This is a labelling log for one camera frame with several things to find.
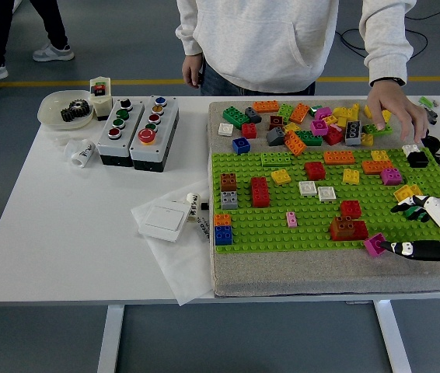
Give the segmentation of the person's left hand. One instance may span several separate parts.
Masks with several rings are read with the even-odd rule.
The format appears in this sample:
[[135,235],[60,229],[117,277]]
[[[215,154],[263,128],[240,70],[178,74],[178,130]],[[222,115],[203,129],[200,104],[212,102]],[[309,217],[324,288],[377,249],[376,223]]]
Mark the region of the person's left hand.
[[379,131],[386,126],[382,111],[388,110],[400,121],[402,141],[409,137],[411,130],[414,131],[415,143],[420,143],[427,134],[429,122],[425,110],[412,103],[393,80],[374,82],[368,94],[368,108]]

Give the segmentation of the person's right hand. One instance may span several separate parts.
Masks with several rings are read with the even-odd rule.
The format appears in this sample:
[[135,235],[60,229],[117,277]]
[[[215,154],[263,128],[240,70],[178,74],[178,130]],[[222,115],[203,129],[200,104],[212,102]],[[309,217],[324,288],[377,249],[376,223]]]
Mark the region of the person's right hand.
[[184,83],[191,88],[198,89],[202,83],[201,70],[204,56],[202,53],[186,55],[182,65],[182,76]]

